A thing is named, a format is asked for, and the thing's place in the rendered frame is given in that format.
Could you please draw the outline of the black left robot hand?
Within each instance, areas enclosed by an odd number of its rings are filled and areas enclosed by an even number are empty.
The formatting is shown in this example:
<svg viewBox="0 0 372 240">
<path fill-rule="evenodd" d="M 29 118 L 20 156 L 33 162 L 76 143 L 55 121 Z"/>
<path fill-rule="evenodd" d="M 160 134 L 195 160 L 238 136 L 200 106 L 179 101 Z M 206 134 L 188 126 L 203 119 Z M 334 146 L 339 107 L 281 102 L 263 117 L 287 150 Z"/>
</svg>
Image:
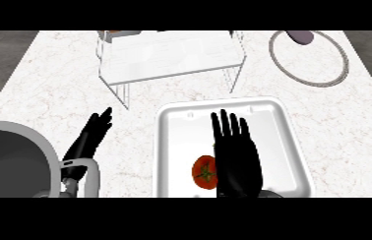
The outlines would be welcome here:
<svg viewBox="0 0 372 240">
<path fill-rule="evenodd" d="M 80 136 L 73 143 L 64 160 L 92 158 L 107 133 L 113 127 L 113 108 L 108 107 L 102 114 L 94 113 L 82 130 Z"/>
</svg>

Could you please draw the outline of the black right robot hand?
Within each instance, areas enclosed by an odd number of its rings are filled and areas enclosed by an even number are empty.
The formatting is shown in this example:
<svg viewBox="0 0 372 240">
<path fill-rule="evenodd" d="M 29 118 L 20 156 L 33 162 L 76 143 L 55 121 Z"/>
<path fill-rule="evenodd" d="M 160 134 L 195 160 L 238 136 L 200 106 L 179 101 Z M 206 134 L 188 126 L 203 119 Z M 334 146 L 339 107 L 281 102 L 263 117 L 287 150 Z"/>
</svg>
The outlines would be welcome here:
<svg viewBox="0 0 372 240">
<path fill-rule="evenodd" d="M 256 144 L 244 118 L 212 113 L 216 139 L 218 197 L 257 198 L 263 186 Z"/>
</svg>

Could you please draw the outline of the red bell pepper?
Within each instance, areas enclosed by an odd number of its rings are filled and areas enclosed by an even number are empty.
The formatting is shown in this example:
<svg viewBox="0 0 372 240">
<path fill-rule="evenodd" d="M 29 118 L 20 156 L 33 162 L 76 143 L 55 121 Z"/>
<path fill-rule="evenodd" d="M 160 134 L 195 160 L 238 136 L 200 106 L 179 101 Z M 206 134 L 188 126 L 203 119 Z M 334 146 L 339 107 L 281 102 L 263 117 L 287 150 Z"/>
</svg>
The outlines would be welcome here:
<svg viewBox="0 0 372 240">
<path fill-rule="evenodd" d="M 195 184 L 207 190 L 218 188 L 218 167 L 216 159 L 210 155 L 203 155 L 192 167 L 192 177 Z"/>
</svg>

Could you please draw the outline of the white plastic tray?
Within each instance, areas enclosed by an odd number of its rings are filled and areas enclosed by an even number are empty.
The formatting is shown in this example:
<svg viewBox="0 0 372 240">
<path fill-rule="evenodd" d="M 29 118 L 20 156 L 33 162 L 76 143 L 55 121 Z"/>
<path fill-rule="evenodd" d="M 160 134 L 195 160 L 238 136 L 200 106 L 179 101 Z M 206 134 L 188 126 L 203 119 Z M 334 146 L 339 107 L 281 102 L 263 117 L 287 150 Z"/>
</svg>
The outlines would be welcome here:
<svg viewBox="0 0 372 240">
<path fill-rule="evenodd" d="M 156 117 L 153 194 L 169 198 L 213 198 L 194 182 L 192 166 L 215 153 L 212 115 L 226 111 L 244 118 L 257 146 L 263 189 L 285 198 L 315 193 L 313 178 L 278 98 L 244 97 L 166 104 Z"/>
</svg>

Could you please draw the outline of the purple eggplant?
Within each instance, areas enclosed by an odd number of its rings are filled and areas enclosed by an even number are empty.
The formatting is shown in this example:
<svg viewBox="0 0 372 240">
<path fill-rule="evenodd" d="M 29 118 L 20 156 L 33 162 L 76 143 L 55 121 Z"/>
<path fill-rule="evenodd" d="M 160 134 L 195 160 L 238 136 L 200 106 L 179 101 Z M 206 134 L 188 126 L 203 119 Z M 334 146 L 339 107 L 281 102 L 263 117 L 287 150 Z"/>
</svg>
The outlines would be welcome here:
<svg viewBox="0 0 372 240">
<path fill-rule="evenodd" d="M 315 40 L 315 35 L 309 30 L 288 30 L 291 39 L 302 45 L 309 45 Z"/>
</svg>

